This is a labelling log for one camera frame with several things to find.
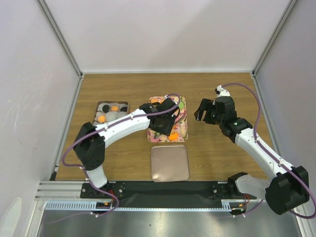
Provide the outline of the orange cookie small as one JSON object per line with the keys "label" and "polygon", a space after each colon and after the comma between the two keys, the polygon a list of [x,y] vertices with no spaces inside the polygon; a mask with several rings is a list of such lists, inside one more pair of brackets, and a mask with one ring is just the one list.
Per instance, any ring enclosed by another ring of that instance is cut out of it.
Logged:
{"label": "orange cookie small", "polygon": [[118,106],[112,106],[112,107],[111,107],[111,111],[117,112],[118,110],[119,110],[119,107],[118,107]]}

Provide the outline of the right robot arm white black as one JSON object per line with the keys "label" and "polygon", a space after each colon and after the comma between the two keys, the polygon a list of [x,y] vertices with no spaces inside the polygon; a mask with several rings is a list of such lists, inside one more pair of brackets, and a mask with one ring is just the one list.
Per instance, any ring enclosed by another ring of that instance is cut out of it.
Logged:
{"label": "right robot arm white black", "polygon": [[266,201],[278,215],[309,201],[307,170],[285,161],[255,134],[253,126],[237,116],[230,96],[220,96],[215,100],[203,98],[194,116],[197,121],[218,125],[223,135],[246,151],[268,177],[262,180],[242,172],[230,177],[232,183],[227,186],[230,197],[239,198],[243,194],[255,196]]}

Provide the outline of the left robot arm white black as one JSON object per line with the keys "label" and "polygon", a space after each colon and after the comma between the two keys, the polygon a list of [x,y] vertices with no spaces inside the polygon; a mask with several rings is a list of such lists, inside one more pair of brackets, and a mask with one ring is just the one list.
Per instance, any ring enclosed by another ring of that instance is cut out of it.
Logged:
{"label": "left robot arm white black", "polygon": [[91,182],[91,191],[98,198],[108,194],[108,179],[103,169],[105,149],[132,133],[150,129],[169,136],[179,111],[181,98],[165,96],[162,102],[145,103],[130,114],[112,122],[93,126],[85,123],[74,142],[74,152]]}

